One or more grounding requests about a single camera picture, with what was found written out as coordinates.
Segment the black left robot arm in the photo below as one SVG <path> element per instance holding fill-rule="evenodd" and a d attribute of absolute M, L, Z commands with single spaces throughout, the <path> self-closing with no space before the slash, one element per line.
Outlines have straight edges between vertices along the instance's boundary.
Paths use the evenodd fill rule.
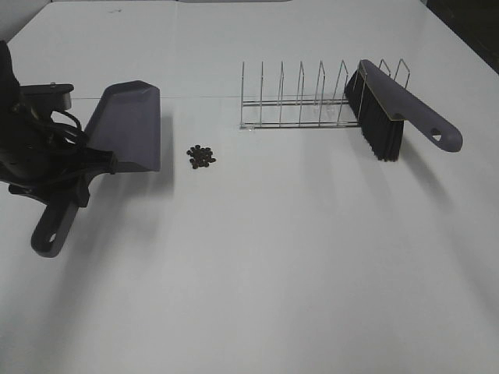
<path fill-rule="evenodd" d="M 1 180 L 12 194 L 42 203 L 64 196 L 85 207 L 91 180 L 115 173 L 115 155 L 91 148 L 89 134 L 69 113 L 72 91 L 68 83 L 20 85 L 1 43 Z"/>

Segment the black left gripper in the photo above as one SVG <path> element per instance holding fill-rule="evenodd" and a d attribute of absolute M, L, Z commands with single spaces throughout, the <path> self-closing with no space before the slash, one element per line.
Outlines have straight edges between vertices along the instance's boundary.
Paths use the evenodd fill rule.
<path fill-rule="evenodd" d="M 55 112 L 73 123 L 42 118 L 26 104 L 1 115 L 1 180 L 26 190 L 52 188 L 51 203 L 84 208 L 90 199 L 88 175 L 113 175 L 118 162 L 112 151 L 89 147 L 90 136 L 77 117 Z"/>

